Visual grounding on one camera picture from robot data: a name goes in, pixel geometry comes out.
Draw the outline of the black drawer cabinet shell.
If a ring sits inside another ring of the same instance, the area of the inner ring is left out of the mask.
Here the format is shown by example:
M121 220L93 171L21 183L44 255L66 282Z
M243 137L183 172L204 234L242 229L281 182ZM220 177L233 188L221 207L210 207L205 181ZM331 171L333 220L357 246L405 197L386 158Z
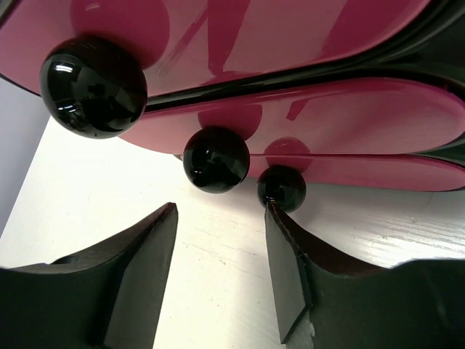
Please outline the black drawer cabinet shell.
M19 2L1 3L1 24ZM93 34L68 39L46 56L39 93L1 77L38 95L62 127L92 139L124 140L124 133L151 111L348 79L416 81L441 87L464 101L464 3L425 2L426 8L399 33L352 57L157 97L148 94L143 69L132 54ZM209 193L225 192L249 177L247 144L223 127L202 128L174 156L182 158L190 182ZM464 133L425 156L464 167ZM266 169L258 179L294 186L305 182L298 171L282 166Z

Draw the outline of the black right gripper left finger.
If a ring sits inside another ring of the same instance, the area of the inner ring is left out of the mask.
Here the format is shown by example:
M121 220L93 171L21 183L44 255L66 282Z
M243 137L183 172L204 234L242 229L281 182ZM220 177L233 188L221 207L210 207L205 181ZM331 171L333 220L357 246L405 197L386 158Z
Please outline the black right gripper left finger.
M1 270L3 348L151 348L177 234L173 203L52 263Z

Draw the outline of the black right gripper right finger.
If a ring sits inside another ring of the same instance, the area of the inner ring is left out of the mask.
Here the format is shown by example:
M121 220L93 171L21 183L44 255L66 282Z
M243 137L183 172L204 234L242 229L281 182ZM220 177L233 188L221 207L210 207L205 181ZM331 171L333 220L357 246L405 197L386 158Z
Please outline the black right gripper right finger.
M324 242L268 204L265 235L287 348L462 348L464 261L382 268Z

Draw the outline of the pink bottom drawer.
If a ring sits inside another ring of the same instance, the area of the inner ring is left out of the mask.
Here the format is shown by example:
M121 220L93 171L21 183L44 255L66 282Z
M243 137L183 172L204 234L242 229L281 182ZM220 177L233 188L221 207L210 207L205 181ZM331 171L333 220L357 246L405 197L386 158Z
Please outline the pink bottom drawer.
M273 166L298 171L305 182L361 188L447 192L464 189L464 167L414 155L253 154L249 177Z

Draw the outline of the pink top drawer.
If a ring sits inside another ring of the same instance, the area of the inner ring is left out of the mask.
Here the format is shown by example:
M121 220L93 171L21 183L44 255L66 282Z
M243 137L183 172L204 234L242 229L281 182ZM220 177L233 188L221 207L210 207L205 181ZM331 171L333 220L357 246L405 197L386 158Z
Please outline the pink top drawer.
M59 44L84 34L132 54L151 97L352 57L425 1L20 1L1 24L1 74L39 93Z

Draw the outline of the pink drawer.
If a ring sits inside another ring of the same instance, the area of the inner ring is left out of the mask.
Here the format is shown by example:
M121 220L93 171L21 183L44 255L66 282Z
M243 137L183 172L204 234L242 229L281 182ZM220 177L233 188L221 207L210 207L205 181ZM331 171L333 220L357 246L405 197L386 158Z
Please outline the pink drawer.
M205 127L240 135L251 155L426 157L464 133L464 101L416 81L348 79L151 111L123 138L179 155Z
M447 192L464 189L464 167L414 155L253 154L249 177L273 166L298 171L305 182L361 188Z
M352 57L425 1L20 1L1 24L1 74L39 93L59 44L84 34L132 54L151 97Z

